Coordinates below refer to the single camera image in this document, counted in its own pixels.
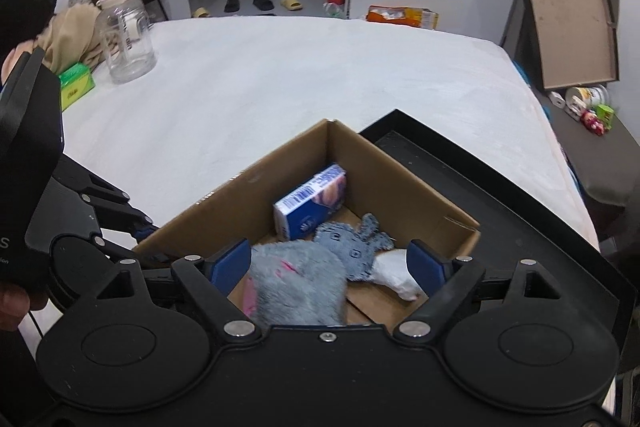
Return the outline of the person's left hand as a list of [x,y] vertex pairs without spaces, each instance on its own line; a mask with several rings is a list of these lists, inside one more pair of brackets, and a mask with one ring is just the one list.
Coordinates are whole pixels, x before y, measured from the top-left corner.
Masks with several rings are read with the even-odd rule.
[[23,288],[2,284],[0,288],[0,329],[13,332],[29,311],[39,311],[47,306],[46,293],[31,293]]

